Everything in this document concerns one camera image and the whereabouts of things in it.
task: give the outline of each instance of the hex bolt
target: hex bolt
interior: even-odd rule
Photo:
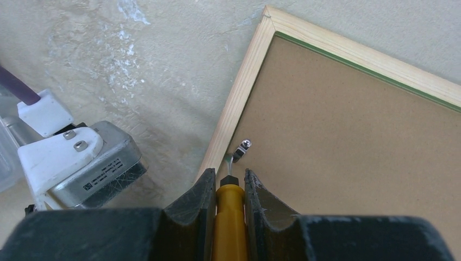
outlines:
[[[76,135],[76,133],[75,133],[73,130],[68,130],[67,132],[65,132],[65,133],[63,134],[63,136],[64,136],[64,138],[65,138],[66,140],[72,139],[73,137],[75,137],[75,135]]]
[[[251,141],[248,140],[248,139],[245,139],[242,141],[242,147],[248,149],[249,147],[251,147]]]
[[[88,144],[84,140],[77,141],[77,143],[73,145],[73,148],[78,152],[84,151],[86,148],[88,148]]]

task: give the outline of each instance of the purple cable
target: purple cable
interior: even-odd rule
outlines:
[[[0,84],[14,96],[27,105],[32,105],[40,100],[40,96],[25,83],[16,78],[11,72],[0,66]]]

